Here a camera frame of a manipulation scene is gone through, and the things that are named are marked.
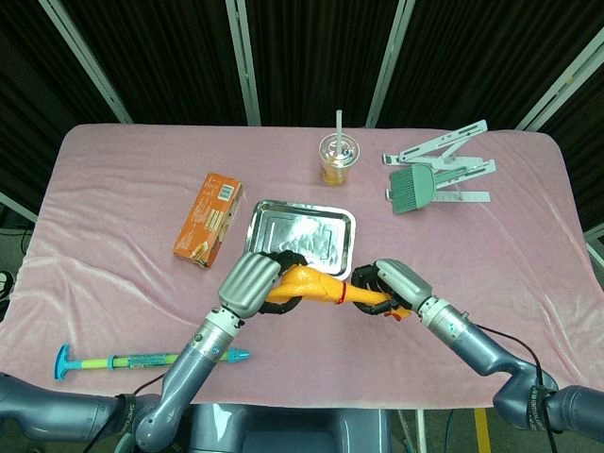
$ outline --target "floor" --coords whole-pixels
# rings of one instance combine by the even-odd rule
[[[2,233],[15,236],[0,236],[0,270],[9,270],[17,275],[23,253],[21,251],[22,229],[2,229]],[[604,273],[598,273],[600,282],[604,282]],[[414,412],[404,411],[410,425],[412,436],[415,436]],[[426,427],[428,436],[428,452],[445,452],[445,427],[450,411],[426,411]],[[493,453],[531,452],[546,453],[551,451],[543,432],[521,431],[506,424],[497,413],[487,410],[489,434]],[[181,424],[176,443],[164,452],[179,453],[187,451],[187,439],[190,431],[190,419],[186,418]],[[394,452],[404,452],[401,444],[403,430],[398,417],[393,412]],[[92,452],[111,453],[119,442],[113,436],[100,442]],[[567,433],[557,435],[556,442],[560,453],[589,451],[604,453],[604,445],[598,444],[581,436]],[[82,444],[46,444],[38,445],[27,439],[16,422],[8,420],[0,428],[0,452],[3,453],[75,453],[81,452]],[[455,410],[449,428],[450,453],[478,452],[474,413],[472,410]]]

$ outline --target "pink tablecloth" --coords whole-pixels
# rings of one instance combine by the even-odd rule
[[[357,219],[353,265],[392,257],[483,325],[530,344],[564,386],[604,388],[604,296],[590,268],[560,151],[546,135],[488,132],[460,154],[497,172],[464,183],[487,204],[435,203],[400,216],[384,198],[394,153],[435,130],[348,130],[361,158],[343,187],[321,179],[326,129],[79,126],[66,137],[0,324],[1,369],[48,389],[131,392],[158,369],[70,372],[72,358],[179,351],[217,304],[263,198],[333,206]],[[207,172],[243,182],[243,199],[210,270],[172,255]],[[525,351],[507,340],[521,357]],[[491,404],[504,375],[478,377],[419,325],[306,301],[250,319],[195,401],[292,407],[449,408]],[[156,384],[150,388],[159,391]]]

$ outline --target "orange toy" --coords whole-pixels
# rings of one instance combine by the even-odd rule
[[[366,305],[377,305],[390,299],[388,294],[357,288],[311,267],[295,265],[281,276],[281,284],[271,290],[266,301],[286,302],[299,295],[337,304],[361,302]],[[397,321],[410,314],[411,312],[405,309],[390,310],[386,313]]]

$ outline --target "green brush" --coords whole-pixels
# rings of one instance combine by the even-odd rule
[[[439,184],[460,177],[467,171],[467,167],[459,167],[434,175],[428,165],[415,163],[409,168],[390,173],[388,199],[393,202],[394,214],[423,208],[432,201]]]

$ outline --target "cup lid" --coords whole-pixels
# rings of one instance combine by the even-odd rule
[[[349,135],[342,134],[342,149],[338,153],[336,134],[329,134],[319,144],[319,156],[334,167],[349,167],[357,161],[361,153],[359,144]]]

